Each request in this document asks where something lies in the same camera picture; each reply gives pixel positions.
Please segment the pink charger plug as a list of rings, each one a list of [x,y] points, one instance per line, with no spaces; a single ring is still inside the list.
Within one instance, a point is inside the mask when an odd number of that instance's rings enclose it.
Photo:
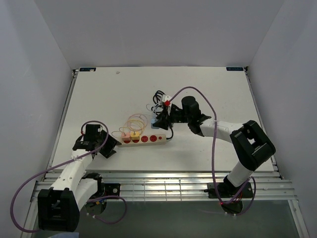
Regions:
[[[122,132],[121,139],[123,141],[130,141],[131,140],[130,133],[129,132]]]

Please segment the yellow charger plug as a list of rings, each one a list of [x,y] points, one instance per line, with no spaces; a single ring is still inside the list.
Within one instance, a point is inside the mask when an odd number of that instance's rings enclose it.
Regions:
[[[140,139],[140,133],[138,131],[132,131],[130,132],[131,140],[139,140]]]

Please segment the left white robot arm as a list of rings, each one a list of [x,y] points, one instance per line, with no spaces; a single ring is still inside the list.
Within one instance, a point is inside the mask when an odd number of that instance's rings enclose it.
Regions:
[[[100,124],[89,123],[81,128],[70,163],[48,189],[41,189],[38,194],[39,229],[73,232],[85,205],[98,205],[103,212],[107,199],[119,198],[119,184],[104,184],[100,174],[87,173],[86,169],[96,155],[109,158],[120,145]]]

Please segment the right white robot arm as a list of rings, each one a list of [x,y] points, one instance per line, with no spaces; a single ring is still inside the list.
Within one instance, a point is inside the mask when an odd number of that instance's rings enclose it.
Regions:
[[[170,99],[170,96],[162,95],[158,100],[162,111],[156,117],[155,127],[169,130],[175,123],[185,123],[196,135],[215,137],[233,145],[238,163],[214,189],[220,196],[235,197],[253,172],[276,153],[275,146],[256,121],[218,121],[203,114],[193,96],[184,97],[180,108]]]

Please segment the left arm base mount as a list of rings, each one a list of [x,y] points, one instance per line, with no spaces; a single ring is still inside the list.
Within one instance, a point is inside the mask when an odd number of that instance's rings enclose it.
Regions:
[[[119,196],[121,184],[119,183],[101,183],[98,185],[97,192],[91,198],[99,198],[103,196]]]

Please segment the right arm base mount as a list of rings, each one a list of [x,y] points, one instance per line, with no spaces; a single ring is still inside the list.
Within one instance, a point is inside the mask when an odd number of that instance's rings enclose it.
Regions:
[[[238,198],[252,198],[254,195],[250,182],[235,187],[227,177],[223,179],[223,182],[217,183],[216,187],[220,198],[232,198],[241,188],[242,190],[238,194]],[[207,184],[207,189],[204,189],[204,192],[208,193],[209,198],[217,198],[216,188],[214,187],[213,182]]]

